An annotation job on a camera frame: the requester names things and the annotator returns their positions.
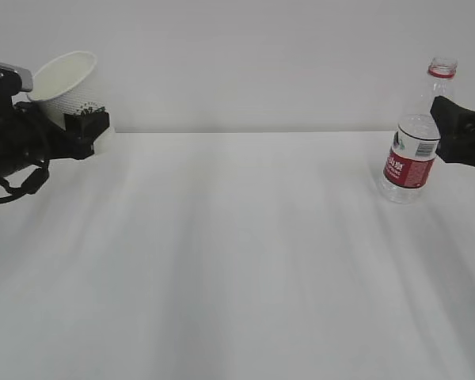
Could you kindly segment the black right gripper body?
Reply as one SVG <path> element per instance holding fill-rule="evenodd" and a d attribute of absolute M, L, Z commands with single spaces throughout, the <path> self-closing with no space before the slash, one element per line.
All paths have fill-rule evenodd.
<path fill-rule="evenodd" d="M 467 133 L 443 135 L 436 153 L 445 163 L 475 167 L 475 127 Z"/>

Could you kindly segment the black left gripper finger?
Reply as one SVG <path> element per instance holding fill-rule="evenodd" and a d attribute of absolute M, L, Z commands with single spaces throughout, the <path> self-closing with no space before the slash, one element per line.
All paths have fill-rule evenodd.
<path fill-rule="evenodd" d="M 106 111 L 83 115 L 63 114 L 65 127 L 48 123 L 47 140 L 51 159 L 87 159 L 95 154 L 96 141 L 110 128 Z"/>

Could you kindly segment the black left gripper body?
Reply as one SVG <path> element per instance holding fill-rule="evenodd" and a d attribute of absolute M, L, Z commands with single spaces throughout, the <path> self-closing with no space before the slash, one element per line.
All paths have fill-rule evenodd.
<path fill-rule="evenodd" d="M 51 158 L 45 127 L 28 114 L 28 107 L 13 104 L 13 97 L 0 93 L 0 185 L 30 165 L 36 169 L 23 183 L 41 186 L 49 178 Z"/>

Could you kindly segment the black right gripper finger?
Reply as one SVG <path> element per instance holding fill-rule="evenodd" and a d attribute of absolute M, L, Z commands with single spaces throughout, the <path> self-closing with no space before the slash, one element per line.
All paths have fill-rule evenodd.
<path fill-rule="evenodd" d="M 475 135 L 475 111 L 463 108 L 446 97 L 435 97 L 431 116 L 442 139 Z"/>

